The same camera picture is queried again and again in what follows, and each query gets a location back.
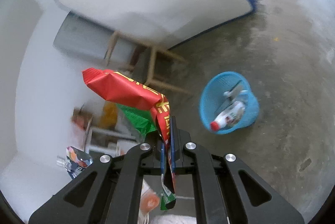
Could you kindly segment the grey refrigerator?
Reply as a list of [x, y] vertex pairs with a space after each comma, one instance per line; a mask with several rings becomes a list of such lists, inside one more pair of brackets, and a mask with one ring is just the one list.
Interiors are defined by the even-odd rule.
[[69, 12], [53, 46], [67, 55], [99, 62], [107, 53], [112, 34], [113, 30]]

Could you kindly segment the white bottle red cap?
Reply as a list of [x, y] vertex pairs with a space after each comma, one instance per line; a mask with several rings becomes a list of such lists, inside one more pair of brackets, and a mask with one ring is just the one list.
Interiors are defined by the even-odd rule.
[[218, 116], [210, 123], [210, 128], [214, 132], [221, 129], [231, 128], [237, 124], [245, 112], [245, 104], [241, 101], [235, 101], [225, 108]]

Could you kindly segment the white metal side table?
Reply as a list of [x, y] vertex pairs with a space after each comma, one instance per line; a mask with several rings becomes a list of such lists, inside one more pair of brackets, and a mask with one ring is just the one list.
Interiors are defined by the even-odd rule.
[[113, 129], [90, 126], [85, 143], [85, 152], [90, 155], [109, 154], [117, 156], [120, 150], [126, 152], [143, 141], [140, 132], [133, 127], [123, 112], [117, 115]]

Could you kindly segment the red green snack wrapper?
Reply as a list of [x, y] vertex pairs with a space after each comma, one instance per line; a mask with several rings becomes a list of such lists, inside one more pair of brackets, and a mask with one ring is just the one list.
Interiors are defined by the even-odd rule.
[[161, 210], [175, 207], [174, 141], [171, 136], [171, 115], [166, 96], [118, 71], [88, 68], [82, 71], [85, 85], [106, 101], [150, 112], [162, 138]]

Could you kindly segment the large colourful snack bag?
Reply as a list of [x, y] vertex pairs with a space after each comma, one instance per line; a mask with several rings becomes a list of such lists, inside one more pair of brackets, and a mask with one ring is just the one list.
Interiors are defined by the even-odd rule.
[[71, 179], [75, 179], [93, 163], [93, 158], [82, 150], [68, 146], [66, 157], [57, 157], [56, 163], [66, 170]]

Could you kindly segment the yellow orange bag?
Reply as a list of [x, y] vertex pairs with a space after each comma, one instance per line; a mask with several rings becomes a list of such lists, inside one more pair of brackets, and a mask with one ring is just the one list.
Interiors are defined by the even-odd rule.
[[99, 121], [99, 127], [113, 129], [117, 123], [118, 108], [114, 102], [106, 101]]

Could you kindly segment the pink white sleeve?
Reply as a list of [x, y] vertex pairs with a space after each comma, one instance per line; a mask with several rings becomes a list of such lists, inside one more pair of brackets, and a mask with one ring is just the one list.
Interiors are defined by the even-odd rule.
[[197, 224], [195, 217], [186, 215], [158, 215], [151, 220], [152, 224]]

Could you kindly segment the blue plastic waste basket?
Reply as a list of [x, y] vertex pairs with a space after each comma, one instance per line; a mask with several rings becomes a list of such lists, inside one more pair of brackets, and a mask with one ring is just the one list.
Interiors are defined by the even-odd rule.
[[[235, 101], [244, 104], [241, 118], [217, 131], [210, 127], [210, 123]], [[237, 129], [250, 126], [258, 117], [259, 103], [251, 91], [249, 82], [239, 73], [227, 71], [213, 77], [204, 88], [199, 102], [199, 114], [203, 126], [216, 134], [228, 134]]]

